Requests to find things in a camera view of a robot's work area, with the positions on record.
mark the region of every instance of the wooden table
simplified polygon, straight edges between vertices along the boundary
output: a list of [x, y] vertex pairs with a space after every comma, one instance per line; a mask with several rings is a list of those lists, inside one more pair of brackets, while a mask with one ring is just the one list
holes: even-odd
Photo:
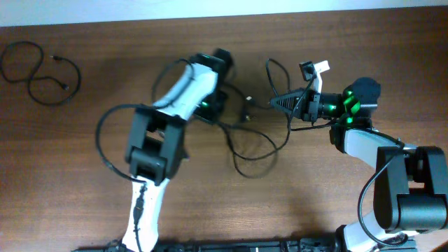
[[[305, 85], [298, 63], [328, 60], [324, 92], [341, 92], [358, 77], [382, 84], [374, 126], [416, 145], [448, 150], [448, 8], [334, 11], [244, 17], [151, 20], [0, 28], [0, 46], [39, 43], [47, 55], [76, 62], [83, 75], [67, 105], [34, 103], [25, 84], [0, 80], [0, 251], [69, 251], [121, 238], [130, 210], [131, 184], [110, 172], [95, 150], [94, 128], [105, 110], [121, 103], [151, 102], [151, 84], [164, 65], [214, 48], [229, 50], [238, 75], [234, 84], [267, 102], [272, 91], [268, 57], [290, 71], [293, 87]], [[28, 71], [35, 52], [10, 59], [9, 73]], [[164, 81], [160, 94], [179, 77]], [[285, 78], [272, 67], [284, 92]], [[38, 75], [52, 74], [70, 86], [74, 70], [45, 58]], [[61, 92], [42, 83], [40, 91]], [[236, 118], [239, 100], [229, 91], [223, 120]], [[284, 115], [251, 109], [248, 127], [281, 143]], [[103, 130], [104, 151], [123, 171], [132, 111], [112, 115]], [[294, 125], [304, 126], [303, 122]], [[234, 133], [238, 148], [257, 155], [269, 146], [256, 136]], [[372, 174], [343, 155], [319, 129], [294, 133], [265, 178], [242, 178], [217, 126], [192, 122], [186, 135], [191, 159], [169, 184], [160, 215], [160, 237], [181, 241], [270, 239], [332, 232], [357, 220], [359, 192]], [[241, 163], [247, 172], [271, 160]], [[364, 203], [372, 209], [372, 193]], [[429, 251], [447, 231], [417, 238]]]

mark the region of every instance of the tabletop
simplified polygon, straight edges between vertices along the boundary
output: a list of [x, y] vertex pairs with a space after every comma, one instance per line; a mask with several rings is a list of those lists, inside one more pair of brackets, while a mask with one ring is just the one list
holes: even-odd
[[[37, 76], [51, 75], [79, 93], [63, 106], [35, 103], [26, 83], [0, 79], [0, 251], [69, 251], [101, 246], [124, 235], [131, 183], [110, 172], [95, 150], [99, 117], [123, 103], [151, 103], [151, 85], [168, 63], [224, 48], [232, 53], [232, 83], [261, 104], [273, 96], [265, 73], [269, 57], [289, 71], [293, 88], [304, 87], [298, 64], [328, 60], [323, 92], [341, 92], [357, 78], [381, 83], [373, 115], [381, 132], [418, 146], [448, 151], [448, 8], [404, 8], [290, 13], [178, 20], [100, 22], [0, 28], [0, 48], [33, 41], [45, 58]], [[26, 76], [38, 55], [23, 47], [7, 55], [4, 71]], [[161, 97], [183, 66], [163, 80]], [[283, 73], [272, 66], [279, 92]], [[42, 99], [67, 95], [54, 83], [30, 86]], [[236, 120], [241, 108], [229, 94], [222, 121]], [[250, 108], [247, 127], [280, 144], [286, 135], [282, 113]], [[132, 110], [117, 112], [101, 134], [105, 154], [124, 172]], [[293, 126], [308, 125], [298, 120]], [[271, 146], [256, 135], [233, 132], [239, 151], [255, 156]], [[185, 147], [190, 155], [167, 187], [159, 219], [161, 239], [229, 241], [305, 237], [333, 232], [357, 221], [359, 193], [373, 170], [340, 153], [327, 129], [291, 134], [276, 160], [239, 161], [260, 179], [233, 168], [231, 152], [217, 126], [193, 121]], [[367, 194], [365, 212], [372, 209]], [[416, 238], [422, 251], [448, 240], [439, 230]]]

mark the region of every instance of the white wall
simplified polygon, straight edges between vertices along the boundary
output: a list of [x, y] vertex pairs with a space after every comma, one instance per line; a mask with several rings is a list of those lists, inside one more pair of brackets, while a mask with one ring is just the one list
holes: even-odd
[[448, 0], [0, 0], [0, 26], [448, 5]]

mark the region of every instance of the wooden surface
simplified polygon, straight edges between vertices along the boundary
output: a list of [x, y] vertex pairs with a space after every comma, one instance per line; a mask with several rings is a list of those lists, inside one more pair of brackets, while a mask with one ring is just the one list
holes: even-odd
[[[0, 251], [69, 251], [120, 238], [131, 184], [101, 163], [94, 147], [97, 120], [116, 104], [149, 103], [151, 84], [164, 65], [217, 47], [233, 54], [234, 84], [259, 102], [272, 96], [264, 70], [268, 57], [285, 65], [294, 88], [305, 84], [298, 69], [305, 60], [329, 60], [324, 92], [341, 92], [358, 77], [373, 77], [382, 84], [376, 128], [407, 143], [448, 151], [448, 8], [0, 28], [2, 48], [18, 40], [37, 42], [47, 55], [76, 62], [83, 84], [70, 104], [48, 108], [27, 96], [25, 84], [0, 80]], [[35, 59], [29, 50], [11, 57], [8, 70], [15, 75]], [[273, 71], [283, 92], [285, 78]], [[70, 86], [76, 81], [73, 69], [48, 57], [39, 73], [53, 74]], [[168, 76], [160, 94], [177, 78], [176, 73]], [[39, 87], [43, 95], [60, 95], [51, 84]], [[227, 122], [239, 107], [236, 95], [229, 94]], [[281, 113], [251, 112], [255, 119], [248, 127], [283, 141]], [[124, 171], [131, 118], [131, 111], [112, 115], [101, 136], [104, 151]], [[269, 150], [255, 136], [234, 136], [248, 155]], [[217, 127], [193, 122], [185, 142], [191, 159], [167, 188], [159, 225], [163, 239], [332, 232], [357, 220], [358, 194], [372, 174], [366, 164], [338, 152], [326, 129], [293, 133], [274, 170], [259, 180], [242, 178], [233, 169]], [[256, 172], [270, 162], [241, 165]], [[372, 209], [372, 193], [365, 209]], [[448, 232], [417, 239], [419, 248], [429, 251], [447, 241]]]

